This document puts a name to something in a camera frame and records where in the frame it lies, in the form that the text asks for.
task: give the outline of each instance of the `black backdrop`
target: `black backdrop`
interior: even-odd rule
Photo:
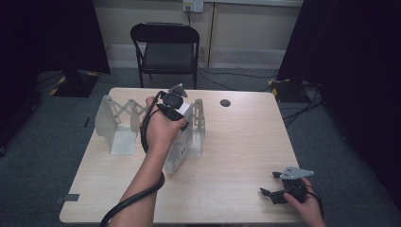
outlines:
[[[37,77],[68,65],[110,74],[92,0],[0,0],[1,146],[23,120]]]
[[[400,15],[399,0],[305,0],[278,76],[322,85],[344,137],[401,211]]]

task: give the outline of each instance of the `chair seat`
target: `chair seat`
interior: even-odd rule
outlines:
[[[191,73],[194,64],[193,44],[147,44],[143,71],[182,70]]]

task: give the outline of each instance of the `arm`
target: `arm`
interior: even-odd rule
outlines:
[[[148,107],[152,100],[153,97],[147,98]],[[179,121],[170,121],[161,112],[152,116],[147,130],[148,153],[120,201],[150,188],[159,181],[170,146],[180,128],[185,124],[184,118]],[[109,226],[152,226],[156,196],[157,194],[154,193],[125,208],[114,216]]]
[[[303,181],[308,185],[306,187],[307,191],[313,193],[310,188],[310,181],[305,178],[303,178]],[[306,201],[304,203],[299,203],[295,198],[289,195],[289,193],[285,193],[284,198],[298,211],[298,214],[307,226],[325,227],[319,204],[311,195],[306,195]]]

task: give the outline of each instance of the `baseboard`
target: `baseboard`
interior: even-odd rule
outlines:
[[[106,53],[111,68],[137,68],[133,44],[108,44]],[[277,69],[285,53],[285,50],[214,48],[210,67]],[[206,65],[204,59],[204,48],[200,47],[200,66]]]

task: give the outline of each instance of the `electrical outlet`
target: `electrical outlet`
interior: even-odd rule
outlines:
[[[194,1],[194,4],[193,4],[194,6],[193,6],[193,11],[194,12],[203,12],[203,2],[201,2],[201,1]]]
[[[203,12],[203,2],[183,0],[183,11],[187,12],[188,9],[191,12]]]
[[[192,11],[192,8],[194,7],[194,1],[192,0],[183,0],[183,11],[187,12],[188,9]]]

